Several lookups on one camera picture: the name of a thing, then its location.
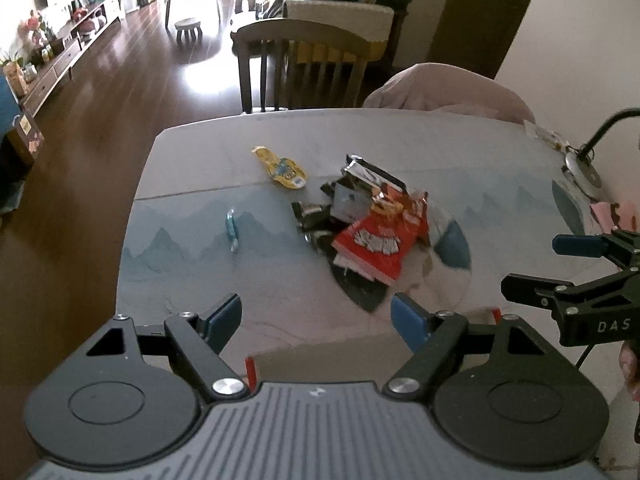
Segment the red white cardboard box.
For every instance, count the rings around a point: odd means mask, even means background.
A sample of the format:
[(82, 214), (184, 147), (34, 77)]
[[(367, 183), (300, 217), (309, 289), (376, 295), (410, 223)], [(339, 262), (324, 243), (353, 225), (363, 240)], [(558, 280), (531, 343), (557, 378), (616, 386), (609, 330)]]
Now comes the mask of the red white cardboard box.
[(261, 382), (375, 382), (382, 386), (412, 356), (386, 314), (361, 311), (278, 312), (250, 323), (264, 340), (252, 344), (245, 378)]

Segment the long tv cabinet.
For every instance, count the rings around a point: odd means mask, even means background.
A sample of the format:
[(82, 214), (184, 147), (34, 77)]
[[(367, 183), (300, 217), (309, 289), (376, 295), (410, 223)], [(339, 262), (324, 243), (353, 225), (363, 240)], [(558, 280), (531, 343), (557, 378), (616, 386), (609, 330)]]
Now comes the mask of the long tv cabinet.
[(120, 0), (96, 0), (85, 8), (78, 8), (72, 18), (58, 31), (61, 47), (54, 51), (51, 61), (37, 70), (36, 78), (27, 85), (26, 96), (18, 104), (22, 110), (35, 115), (55, 87), (65, 78), (73, 78), (74, 66), (81, 57), (124, 14)]

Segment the small wooden stool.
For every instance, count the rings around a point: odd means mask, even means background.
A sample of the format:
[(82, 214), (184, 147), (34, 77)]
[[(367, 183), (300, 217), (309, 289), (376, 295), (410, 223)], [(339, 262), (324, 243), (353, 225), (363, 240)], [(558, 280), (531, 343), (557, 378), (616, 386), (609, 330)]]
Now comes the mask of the small wooden stool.
[(179, 44), (196, 41), (203, 37), (202, 22), (199, 18), (184, 18), (175, 22), (176, 39)]

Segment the blue box on floor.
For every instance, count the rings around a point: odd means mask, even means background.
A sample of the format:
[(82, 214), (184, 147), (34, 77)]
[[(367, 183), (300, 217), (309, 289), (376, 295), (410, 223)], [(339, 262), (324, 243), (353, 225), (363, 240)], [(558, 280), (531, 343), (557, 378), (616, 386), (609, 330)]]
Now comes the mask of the blue box on floor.
[(13, 129), (15, 117), (21, 114), (21, 107), (18, 105), (6, 77), (0, 74), (0, 141)]

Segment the grey snack pouch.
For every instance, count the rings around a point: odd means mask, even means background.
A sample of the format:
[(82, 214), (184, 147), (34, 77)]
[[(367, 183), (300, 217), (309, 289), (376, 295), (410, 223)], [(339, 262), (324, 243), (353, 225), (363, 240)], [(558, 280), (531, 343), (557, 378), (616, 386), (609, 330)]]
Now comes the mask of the grey snack pouch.
[(370, 186), (340, 179), (334, 182), (331, 216), (352, 224), (366, 218), (372, 205)]

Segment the small teal candy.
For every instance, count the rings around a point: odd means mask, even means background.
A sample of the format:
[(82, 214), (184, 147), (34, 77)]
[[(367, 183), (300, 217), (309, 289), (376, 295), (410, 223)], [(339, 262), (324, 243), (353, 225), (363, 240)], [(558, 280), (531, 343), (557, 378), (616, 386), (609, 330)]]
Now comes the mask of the small teal candy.
[(227, 211), (226, 218), (224, 219), (224, 224), (226, 225), (226, 232), (230, 244), (230, 250), (235, 254), (239, 250), (240, 240), (238, 228), (235, 224), (233, 208), (230, 208)]

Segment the desk lamp base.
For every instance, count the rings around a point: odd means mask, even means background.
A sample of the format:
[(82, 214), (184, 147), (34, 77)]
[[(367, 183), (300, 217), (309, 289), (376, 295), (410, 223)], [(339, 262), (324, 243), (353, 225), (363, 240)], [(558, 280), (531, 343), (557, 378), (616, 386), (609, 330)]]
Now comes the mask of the desk lamp base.
[(619, 122), (629, 118), (638, 118), (638, 107), (628, 107), (616, 112), (600, 125), (596, 133), (580, 148), (567, 145), (564, 155), (563, 172), (571, 177), (575, 185), (594, 202), (603, 202), (605, 192), (602, 179), (593, 167), (594, 148), (604, 136)]

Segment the yellow minion snack packet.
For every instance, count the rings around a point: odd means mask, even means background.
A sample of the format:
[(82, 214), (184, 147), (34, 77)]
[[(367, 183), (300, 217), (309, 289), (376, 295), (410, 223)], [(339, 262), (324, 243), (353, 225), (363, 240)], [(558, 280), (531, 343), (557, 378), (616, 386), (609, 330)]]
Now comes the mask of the yellow minion snack packet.
[(279, 157), (264, 146), (256, 146), (252, 153), (265, 166), (268, 176), (273, 182), (289, 190), (300, 190), (307, 184), (306, 172), (293, 159)]

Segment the dark wooden chair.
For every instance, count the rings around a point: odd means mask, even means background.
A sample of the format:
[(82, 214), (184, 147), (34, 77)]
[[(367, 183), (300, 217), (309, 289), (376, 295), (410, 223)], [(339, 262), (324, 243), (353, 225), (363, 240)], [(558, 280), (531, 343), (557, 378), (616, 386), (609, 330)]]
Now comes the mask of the dark wooden chair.
[(270, 18), (231, 34), (242, 112), (353, 108), (371, 44), (337, 26)]

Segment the red chip bag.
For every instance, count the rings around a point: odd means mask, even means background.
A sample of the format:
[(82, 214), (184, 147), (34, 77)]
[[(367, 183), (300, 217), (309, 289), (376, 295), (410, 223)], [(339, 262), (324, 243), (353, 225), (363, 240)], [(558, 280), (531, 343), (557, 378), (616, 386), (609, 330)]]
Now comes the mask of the red chip bag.
[(416, 241), (428, 240), (427, 197), (376, 188), (367, 217), (338, 234), (332, 247), (374, 280), (392, 286)]

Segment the black snack packet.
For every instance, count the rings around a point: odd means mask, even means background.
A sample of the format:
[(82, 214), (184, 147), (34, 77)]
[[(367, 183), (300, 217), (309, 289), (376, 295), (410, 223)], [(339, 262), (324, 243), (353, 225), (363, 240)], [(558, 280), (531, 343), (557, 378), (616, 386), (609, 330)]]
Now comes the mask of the black snack packet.
[(334, 237), (334, 225), (329, 204), (293, 202), (291, 204), (297, 229), (304, 240), (319, 252), (325, 252)]

